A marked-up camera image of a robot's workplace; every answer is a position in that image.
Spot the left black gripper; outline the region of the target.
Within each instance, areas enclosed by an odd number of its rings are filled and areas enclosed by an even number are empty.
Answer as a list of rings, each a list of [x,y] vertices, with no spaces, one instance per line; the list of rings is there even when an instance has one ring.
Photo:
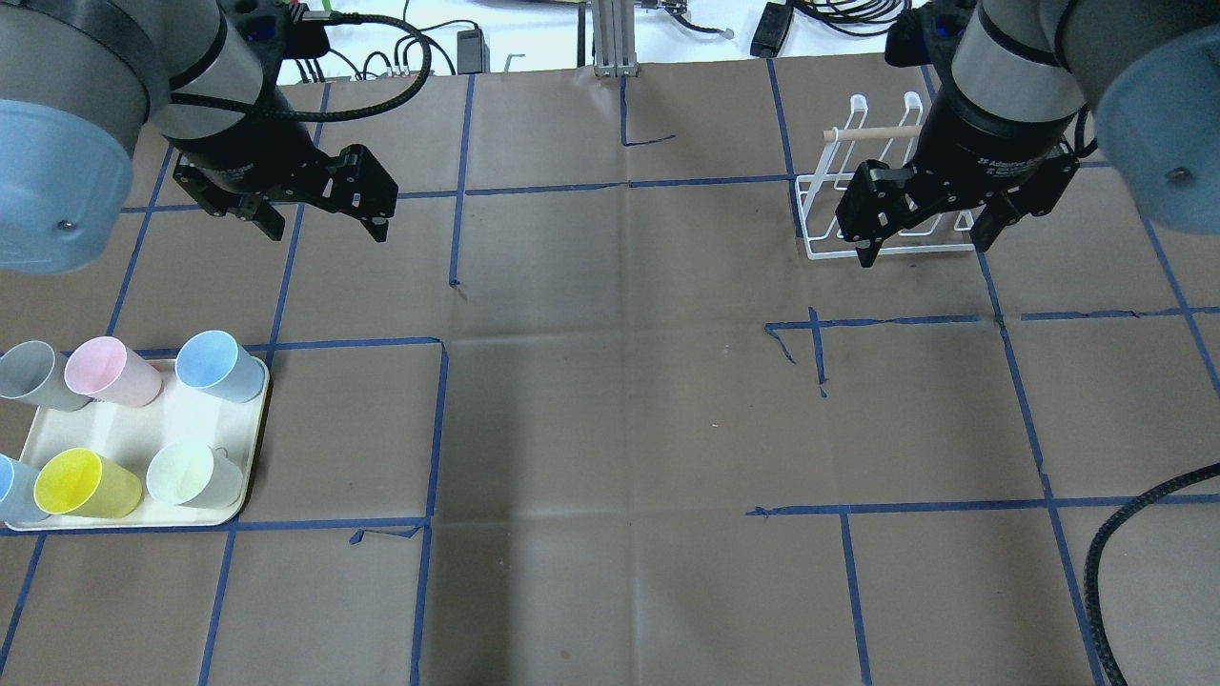
[[[232,214],[271,240],[285,231],[277,201],[344,212],[376,243],[388,239],[396,212],[396,181],[365,145],[329,155],[304,123],[245,116],[231,129],[203,138],[177,138],[174,183],[214,216]]]

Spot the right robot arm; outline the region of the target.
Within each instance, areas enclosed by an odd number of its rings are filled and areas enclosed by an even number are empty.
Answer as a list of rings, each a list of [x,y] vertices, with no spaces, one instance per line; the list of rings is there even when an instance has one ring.
[[[884,240],[975,210],[976,251],[1050,212],[1099,148],[1136,208],[1218,232],[1215,1],[928,1],[898,13],[884,61],[939,77],[913,157],[860,164],[836,210],[870,269]]]

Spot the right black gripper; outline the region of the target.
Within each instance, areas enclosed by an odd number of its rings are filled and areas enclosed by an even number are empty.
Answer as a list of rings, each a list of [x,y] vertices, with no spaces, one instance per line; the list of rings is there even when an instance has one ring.
[[[936,105],[902,166],[863,162],[834,216],[863,269],[884,240],[941,212],[972,212],[972,247],[989,251],[1003,229],[1046,216],[1068,190],[1080,157],[1065,138],[1068,120],[1019,123]]]

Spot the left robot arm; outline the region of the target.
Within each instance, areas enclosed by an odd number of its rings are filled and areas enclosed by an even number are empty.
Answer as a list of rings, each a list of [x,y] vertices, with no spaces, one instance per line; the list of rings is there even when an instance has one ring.
[[[322,151],[309,123],[401,106],[421,82],[372,106],[299,111],[281,63],[317,57],[331,26],[378,13],[284,1],[5,1],[1,9],[2,269],[65,273],[109,247],[152,127],[179,157],[172,178],[196,208],[279,240],[279,201],[345,214],[377,242],[399,188],[365,145]]]

